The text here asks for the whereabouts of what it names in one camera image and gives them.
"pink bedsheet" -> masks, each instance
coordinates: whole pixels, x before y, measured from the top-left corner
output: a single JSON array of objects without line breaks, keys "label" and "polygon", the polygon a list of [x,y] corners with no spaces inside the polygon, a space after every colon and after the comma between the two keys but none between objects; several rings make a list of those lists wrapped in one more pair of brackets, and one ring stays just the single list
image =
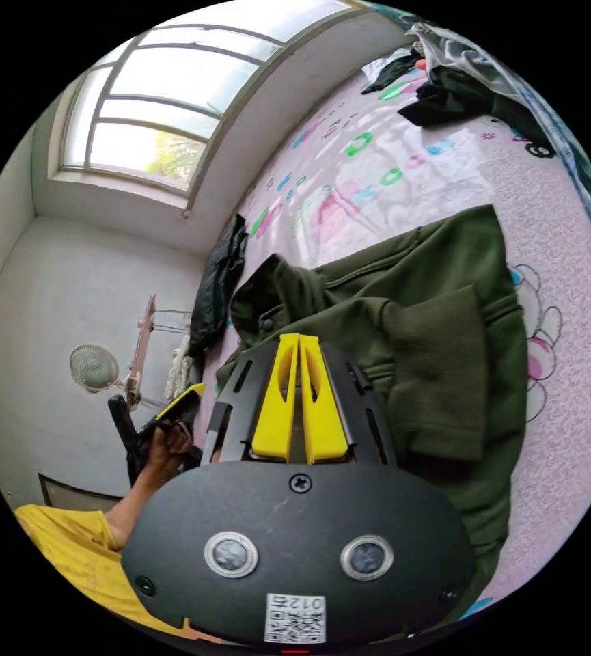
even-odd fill
[{"label": "pink bedsheet", "polygon": [[[493,203],[529,338],[528,427],[510,537],[484,606],[530,580],[591,503],[591,227],[561,162],[491,117],[423,131],[398,115],[424,73],[362,96],[358,74],[293,132],[247,194],[245,281],[273,252],[314,267]],[[228,327],[208,357],[201,443]]]}]

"window sill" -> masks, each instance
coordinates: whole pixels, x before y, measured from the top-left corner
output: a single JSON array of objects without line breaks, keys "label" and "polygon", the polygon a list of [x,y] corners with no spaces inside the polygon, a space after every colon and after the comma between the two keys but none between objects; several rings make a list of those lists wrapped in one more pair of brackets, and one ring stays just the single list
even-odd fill
[{"label": "window sill", "polygon": [[98,175],[96,173],[83,173],[78,171],[58,171],[50,177],[50,180],[51,182],[94,185],[95,187],[130,193],[136,196],[141,196],[142,198],[149,198],[158,203],[170,205],[183,211],[184,217],[187,215],[187,199],[184,196],[178,193],[171,193],[164,189],[157,189],[148,184],[141,184],[139,182],[133,182],[132,180],[122,180],[112,176]]}]

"window frame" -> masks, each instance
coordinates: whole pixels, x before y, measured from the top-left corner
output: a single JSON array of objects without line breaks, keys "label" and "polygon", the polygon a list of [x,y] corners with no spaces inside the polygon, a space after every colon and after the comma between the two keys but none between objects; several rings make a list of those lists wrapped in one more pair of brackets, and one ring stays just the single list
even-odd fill
[{"label": "window frame", "polygon": [[[225,137],[225,134],[228,132],[231,125],[233,125],[236,118],[243,111],[251,97],[254,95],[256,90],[263,84],[263,82],[277,69],[286,59],[288,59],[297,49],[306,45],[311,39],[315,38],[322,32],[326,31],[328,28],[342,23],[348,19],[356,18],[362,14],[371,13],[374,10],[361,5],[360,3],[355,2],[355,0],[340,0],[343,4],[346,5],[345,9],[334,12],[328,16],[314,21],[311,25],[308,25],[303,30],[300,30],[299,33],[295,34],[288,41],[280,41],[273,37],[265,36],[252,30],[243,29],[239,27],[230,27],[225,25],[214,25],[208,23],[174,23],[169,25],[157,25],[151,29],[145,30],[141,34],[135,36],[129,40],[127,47],[120,53],[120,56],[116,61],[104,63],[104,64],[95,64],[89,67],[79,78],[77,79],[77,84],[73,87],[72,96],[69,98],[68,106],[66,108],[65,114],[61,117],[62,125],[60,126],[60,143],[58,147],[58,166],[57,170],[54,172],[53,176],[50,176],[50,179],[64,181],[65,174],[77,174],[79,176],[95,176],[98,179],[98,182],[103,186],[107,186],[105,180],[118,180],[127,183],[134,184],[138,191],[141,193],[142,189],[158,189],[162,192],[168,192],[168,194],[175,197],[175,199],[180,199],[181,202],[185,201],[184,215],[189,213],[192,209],[192,206],[197,197],[197,192],[199,191],[204,176],[208,171],[209,165],[217,152],[220,143]],[[243,34],[244,36],[249,36],[252,38],[257,38],[272,45],[278,46],[278,49],[268,57],[265,61],[243,55],[241,53],[234,53],[232,51],[227,51],[225,49],[220,49],[213,46],[202,46],[201,44],[179,44],[179,43],[170,43],[170,44],[147,44],[145,46],[141,45],[143,39],[153,31],[159,31],[164,29],[175,29],[175,28],[193,28],[193,29],[217,29],[222,31],[229,31],[233,33]],[[115,84],[120,71],[122,70],[125,63],[128,61],[129,57],[138,50],[151,49],[151,48],[185,48],[193,49],[200,51],[215,52],[219,54],[224,54],[225,56],[234,57],[240,59],[241,61],[253,63],[257,66],[256,70],[248,78],[242,88],[235,95],[232,102],[229,104],[227,109],[223,112],[217,112],[214,109],[209,109],[206,107],[199,107],[187,102],[181,102],[179,100],[174,100],[170,98],[161,98],[160,96],[149,96],[143,94],[111,94],[111,88]],[[90,126],[88,130],[88,137],[86,142],[86,152],[85,152],[85,161],[83,166],[79,165],[69,165],[65,164],[65,155],[68,146],[68,133],[72,117],[74,115],[74,109],[77,105],[79,99],[79,94],[83,89],[88,76],[95,70],[110,68],[111,72],[107,77],[101,92],[97,98],[94,112],[92,118],[90,119]],[[196,111],[203,115],[215,118],[218,120],[212,135],[206,139],[205,137],[200,137],[199,135],[192,135],[186,131],[180,131],[177,128],[171,128],[169,126],[164,126],[160,124],[154,124],[151,122],[143,122],[137,120],[129,119],[117,119],[117,118],[104,118],[100,116],[104,102],[106,100],[146,100],[150,102],[156,102],[158,104],[170,105],[173,107],[179,107],[181,109],[186,109],[189,111]],[[150,127],[153,129],[158,129],[163,132],[168,132],[176,135],[186,137],[187,139],[192,139],[201,144],[206,144],[203,153],[201,154],[195,170],[193,171],[192,176],[190,177],[187,186],[184,188],[179,188],[175,184],[170,184],[169,182],[164,182],[159,179],[158,176],[152,177],[151,174],[137,174],[131,172],[130,169],[123,170],[118,167],[105,167],[103,165],[93,166],[90,162],[90,157],[92,154],[92,144],[94,140],[94,132],[98,123],[117,123],[117,124],[127,124],[127,125],[136,125],[140,127]]]}]

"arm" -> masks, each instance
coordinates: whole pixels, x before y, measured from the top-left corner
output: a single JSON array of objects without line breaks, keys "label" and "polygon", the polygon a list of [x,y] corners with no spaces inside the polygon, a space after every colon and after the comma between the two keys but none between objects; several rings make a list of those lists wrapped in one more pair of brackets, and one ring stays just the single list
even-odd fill
[{"label": "arm", "polygon": [[145,502],[174,477],[181,462],[180,456],[191,444],[190,435],[185,435],[179,428],[168,435],[160,428],[156,429],[145,469],[129,494],[105,515],[118,549],[125,547]]}]

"black jacket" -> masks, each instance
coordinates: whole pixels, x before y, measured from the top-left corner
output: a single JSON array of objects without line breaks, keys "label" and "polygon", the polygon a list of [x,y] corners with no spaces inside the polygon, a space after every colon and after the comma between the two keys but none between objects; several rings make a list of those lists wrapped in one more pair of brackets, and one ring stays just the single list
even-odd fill
[{"label": "black jacket", "polygon": [[191,317],[188,355],[200,357],[222,336],[229,302],[243,274],[247,232],[240,214],[208,257]]}]

